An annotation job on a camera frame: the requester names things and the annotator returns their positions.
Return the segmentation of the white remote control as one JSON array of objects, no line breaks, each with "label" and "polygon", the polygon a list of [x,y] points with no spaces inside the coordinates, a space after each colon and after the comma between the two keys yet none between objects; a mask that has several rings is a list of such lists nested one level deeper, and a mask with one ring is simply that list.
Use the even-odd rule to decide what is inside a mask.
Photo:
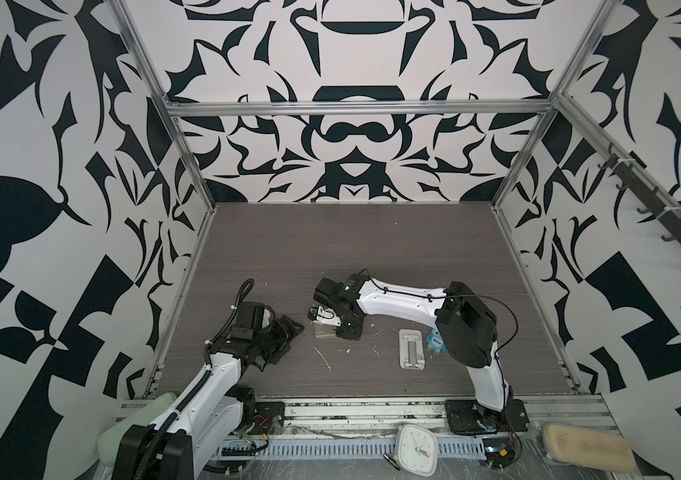
[{"label": "white remote control", "polygon": [[330,339],[336,337],[336,326],[312,323],[312,333],[316,339]]}]

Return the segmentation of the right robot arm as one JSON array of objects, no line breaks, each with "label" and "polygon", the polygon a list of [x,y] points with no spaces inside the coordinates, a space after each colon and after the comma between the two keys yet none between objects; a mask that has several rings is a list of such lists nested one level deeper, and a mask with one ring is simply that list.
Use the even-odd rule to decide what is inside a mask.
[{"label": "right robot arm", "polygon": [[445,404],[452,433],[478,436],[521,428],[520,410],[513,406],[513,390],[499,360],[503,345],[497,317],[467,285],[454,281],[446,288],[406,287],[362,270],[344,282],[320,280],[314,302],[308,319],[334,328],[346,340],[361,337],[368,316],[403,319],[436,332],[446,353],[467,369],[474,388],[472,400]]}]

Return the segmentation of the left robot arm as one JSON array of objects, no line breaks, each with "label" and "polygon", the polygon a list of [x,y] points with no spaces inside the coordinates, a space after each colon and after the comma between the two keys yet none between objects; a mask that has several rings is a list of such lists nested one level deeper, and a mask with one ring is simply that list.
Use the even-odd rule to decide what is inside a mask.
[{"label": "left robot arm", "polygon": [[292,318],[244,302],[204,344],[204,365],[192,383],[146,425],[132,424],[118,442],[114,479],[196,479],[230,434],[252,425],[254,390],[246,369],[276,364],[304,332]]}]

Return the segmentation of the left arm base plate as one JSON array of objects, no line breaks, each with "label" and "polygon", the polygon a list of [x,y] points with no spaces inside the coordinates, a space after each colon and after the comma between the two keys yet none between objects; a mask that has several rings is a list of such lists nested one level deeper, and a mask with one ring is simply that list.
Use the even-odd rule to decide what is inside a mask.
[{"label": "left arm base plate", "polygon": [[286,404],[283,401],[256,401],[252,411],[244,416],[247,434],[260,436],[276,433],[284,426]]}]

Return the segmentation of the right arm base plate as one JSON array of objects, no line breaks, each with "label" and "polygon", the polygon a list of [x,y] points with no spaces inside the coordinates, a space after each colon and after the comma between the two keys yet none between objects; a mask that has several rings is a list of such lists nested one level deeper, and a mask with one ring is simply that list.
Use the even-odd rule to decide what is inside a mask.
[{"label": "right arm base plate", "polygon": [[483,407],[474,400],[446,400],[444,408],[448,428],[455,435],[484,436],[528,430],[528,415],[518,399],[507,402],[502,412]]}]

